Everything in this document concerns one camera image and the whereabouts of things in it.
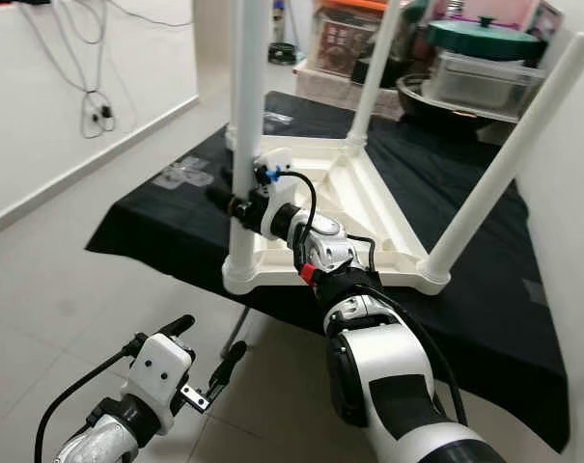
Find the table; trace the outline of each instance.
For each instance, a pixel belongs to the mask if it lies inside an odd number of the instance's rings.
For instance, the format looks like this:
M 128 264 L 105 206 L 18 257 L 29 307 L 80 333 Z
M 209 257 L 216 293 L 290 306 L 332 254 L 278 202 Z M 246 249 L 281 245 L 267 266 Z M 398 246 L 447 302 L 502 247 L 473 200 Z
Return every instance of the table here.
M 271 93 L 265 121 L 277 135 L 343 138 L 353 113 Z M 374 117 L 367 153 L 423 245 L 430 249 L 478 181 L 497 147 L 431 132 L 405 118 Z M 231 168 L 224 128 L 181 160 L 203 177 Z M 209 204 L 201 182 L 166 189 L 157 175 L 113 204 L 87 245 L 140 260 L 179 280 L 224 295 L 295 326 L 321 333 L 307 286 L 261 286 L 243 296 L 223 287 L 230 220 Z M 526 227 L 527 208 L 512 184 L 437 296 L 387 288 L 442 347 L 467 391 L 509 410 L 560 451 L 570 436 L 568 380 Z M 443 378 L 439 363 L 435 376 Z

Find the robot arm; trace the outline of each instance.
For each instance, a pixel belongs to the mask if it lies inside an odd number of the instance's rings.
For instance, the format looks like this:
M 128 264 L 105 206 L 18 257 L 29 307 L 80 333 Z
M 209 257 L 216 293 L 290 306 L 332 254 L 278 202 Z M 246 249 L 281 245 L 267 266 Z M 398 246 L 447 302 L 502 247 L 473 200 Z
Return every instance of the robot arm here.
M 339 417 L 366 430 L 380 463 L 504 463 L 477 433 L 436 410 L 423 344 L 383 295 L 373 266 L 360 261 L 358 237 L 292 203 L 291 176 L 303 176 L 290 166 L 282 152 L 269 153 L 256 161 L 257 186 L 248 199 L 214 188 L 207 195 L 245 228 L 293 250 L 294 266 L 322 312 Z
M 103 399 L 87 418 L 83 432 L 64 444 L 56 463 L 129 463 L 155 434 L 167 434 L 184 404 L 199 413 L 208 410 L 229 383 L 246 344 L 232 346 L 205 393 L 195 390 L 188 384 L 188 371 L 196 355 L 178 338 L 194 321 L 184 315 L 150 337 L 135 335 L 123 349 L 134 361 L 121 399 Z M 40 462 L 40 454 L 37 449 L 35 463 Z

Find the sticker on tablecloth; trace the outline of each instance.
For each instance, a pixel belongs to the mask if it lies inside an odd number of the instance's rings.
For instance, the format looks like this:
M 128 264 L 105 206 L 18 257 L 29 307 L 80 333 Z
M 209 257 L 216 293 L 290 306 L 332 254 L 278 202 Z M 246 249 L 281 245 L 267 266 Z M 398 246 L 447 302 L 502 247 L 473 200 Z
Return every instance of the sticker on tablecloth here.
M 153 184 L 167 190 L 175 190 L 183 183 L 193 186 L 203 187 L 210 185 L 214 181 L 214 176 L 202 171 L 208 162 L 195 156 L 186 156 L 179 162 L 167 166 L 153 180 Z

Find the electrical cable on wall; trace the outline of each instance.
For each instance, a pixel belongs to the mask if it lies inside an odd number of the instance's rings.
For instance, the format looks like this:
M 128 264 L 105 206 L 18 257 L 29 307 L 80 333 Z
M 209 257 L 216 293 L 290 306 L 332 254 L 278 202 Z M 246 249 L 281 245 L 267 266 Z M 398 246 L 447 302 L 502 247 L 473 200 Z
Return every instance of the electrical cable on wall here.
M 143 21 L 150 22 L 152 24 L 158 24 L 160 26 L 166 26 L 166 27 L 186 27 L 186 26 L 190 26 L 191 24 L 193 24 L 193 21 L 186 21 L 186 22 L 179 22 L 179 23 L 170 23 L 170 22 L 165 22 L 165 21 L 161 21 L 161 20 L 158 20 L 158 19 L 152 19 L 150 17 L 143 16 L 142 14 L 138 14 L 138 13 L 132 12 L 130 10 L 127 10 L 125 7 L 123 7 L 122 5 L 120 5 L 115 0 L 108 0 L 108 1 L 109 1 L 109 3 L 112 6 L 116 7 L 122 13 L 124 13 L 124 14 L 126 14 L 128 16 L 136 17 L 137 19 L 141 19 Z
M 107 31 L 107 3 L 105 0 L 100 1 L 101 11 L 100 14 L 95 11 L 95 9 L 91 5 L 87 5 L 83 3 L 81 0 L 77 0 L 76 3 L 81 5 L 83 8 L 88 10 L 92 17 L 95 19 L 98 27 L 98 34 L 97 38 L 94 40 L 86 39 L 77 29 L 75 21 L 72 17 L 72 13 L 70 12 L 68 6 L 63 5 L 63 9 L 67 18 L 69 19 L 69 25 L 75 35 L 85 44 L 90 46 L 97 47 L 97 67 L 96 67 L 96 77 L 95 77 L 95 84 L 93 86 L 88 86 L 88 82 L 86 79 L 86 73 L 84 68 L 82 67 L 77 55 L 70 45 L 69 38 L 67 36 L 67 31 L 64 27 L 63 21 L 61 17 L 58 15 L 58 11 L 56 10 L 56 3 L 57 1 L 53 1 L 51 5 L 51 13 L 60 33 L 60 37 L 62 39 L 62 43 L 69 53 L 70 59 L 72 60 L 76 70 L 77 75 L 79 76 L 79 80 L 75 82 L 72 80 L 66 71 L 60 66 L 60 63 L 54 56 L 53 52 L 47 45 L 46 41 L 44 40 L 41 30 L 39 26 L 35 22 L 34 18 L 30 15 L 28 11 L 28 7 L 19 4 L 19 10 L 26 18 L 32 30 L 35 33 L 37 41 L 42 47 L 45 55 L 56 68 L 60 76 L 67 82 L 69 85 L 74 87 L 76 90 L 79 90 L 83 93 L 83 97 L 81 99 L 81 109 L 80 109 L 80 122 L 79 122 L 79 129 L 81 136 L 86 139 L 93 139 L 101 136 L 105 132 L 111 132 L 116 127 L 116 116 L 112 107 L 112 103 L 110 98 L 100 89 L 101 88 L 101 80 L 102 80 L 102 55 L 103 55 L 103 48 L 105 43 L 105 36 Z M 88 130 L 88 127 L 94 123 L 97 127 L 95 130 Z
M 59 61 L 56 59 L 55 55 L 51 51 L 51 48 L 48 46 L 47 42 L 45 41 L 44 37 L 42 36 L 42 32 L 37 25 L 36 21 L 32 17 L 29 12 L 30 7 L 25 7 L 22 3 L 19 3 L 19 10 L 26 18 L 32 30 L 37 38 L 37 41 L 42 47 L 44 54 L 46 55 L 47 59 L 56 68 L 60 76 L 63 78 L 65 82 L 67 82 L 70 86 L 74 87 L 76 90 L 83 93 L 83 97 L 81 99 L 81 108 L 80 108 L 80 120 L 79 120 L 79 131 L 81 136 L 86 139 L 93 139 L 103 135 L 105 132 L 111 132 L 116 128 L 116 114 L 113 109 L 113 104 L 111 99 L 107 94 L 105 94 L 101 90 L 102 86 L 102 57 L 103 57 L 103 49 L 106 44 L 107 39 L 107 21 L 108 21 L 108 8 L 107 8 L 107 1 L 111 3 L 116 9 L 121 11 L 122 13 L 136 17 L 138 19 L 150 22 L 152 24 L 157 24 L 169 28 L 178 28 L 178 27 L 185 27 L 191 25 L 192 21 L 187 21 L 183 23 L 168 23 L 165 21 L 159 21 L 156 19 L 151 19 L 141 14 L 137 14 L 125 9 L 122 5 L 118 4 L 114 0 L 100 0 L 100 13 L 92 6 L 92 4 L 84 1 L 84 0 L 74 0 L 79 7 L 81 7 L 84 11 L 86 11 L 90 17 L 94 20 L 94 23 L 97 25 L 97 33 L 94 38 L 86 37 L 82 31 L 79 30 L 77 27 L 77 23 L 75 21 L 73 11 L 67 4 L 62 0 L 52 0 L 51 2 L 51 12 L 53 15 L 54 22 L 58 28 L 58 32 L 60 33 L 60 37 L 62 39 L 62 43 L 69 53 L 70 59 L 72 60 L 78 75 L 78 80 L 75 81 L 69 77 L 65 69 L 60 65 Z M 74 35 L 84 43 L 85 45 L 95 46 L 97 48 L 97 64 L 96 64 L 96 71 L 95 71 L 95 83 L 92 86 L 88 85 L 88 81 L 86 78 L 86 73 L 82 64 L 80 63 L 77 55 L 70 45 L 70 41 L 67 35 L 67 29 L 64 25 L 63 19 L 60 17 L 58 10 L 62 10 L 62 13 L 66 17 L 66 23 L 68 24 L 69 28 L 72 30 Z M 125 93 L 128 95 L 128 92 L 125 87 L 125 83 L 120 76 L 120 74 L 116 71 L 119 80 L 121 81 L 121 85 L 125 90 Z M 129 102 L 131 106 L 134 108 L 134 102 L 129 97 Z
M 114 53 L 113 49 L 111 49 L 109 41 L 106 44 L 106 53 L 105 57 L 107 58 L 107 65 L 111 69 L 111 71 L 116 76 L 116 80 L 120 84 L 120 88 L 122 89 L 123 94 L 125 95 L 125 99 L 128 102 L 128 106 L 130 108 L 130 113 L 132 114 L 132 121 L 127 126 L 123 126 L 122 122 L 125 123 L 126 119 L 122 117 L 119 120 L 119 129 L 124 135 L 128 135 L 133 132 L 137 128 L 137 124 L 139 123 L 139 110 L 137 109 L 137 104 L 135 103 L 135 99 L 133 98 L 128 86 L 118 71 L 118 67 L 116 66 L 116 62 L 114 61 Z

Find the red component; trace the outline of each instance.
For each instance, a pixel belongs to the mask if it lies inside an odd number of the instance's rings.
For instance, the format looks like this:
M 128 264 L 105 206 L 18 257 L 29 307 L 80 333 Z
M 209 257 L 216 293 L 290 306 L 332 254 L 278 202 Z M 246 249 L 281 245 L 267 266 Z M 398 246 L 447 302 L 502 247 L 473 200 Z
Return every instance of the red component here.
M 315 286 L 313 274 L 318 268 L 310 263 L 305 263 L 300 270 L 300 278 L 309 286 Z

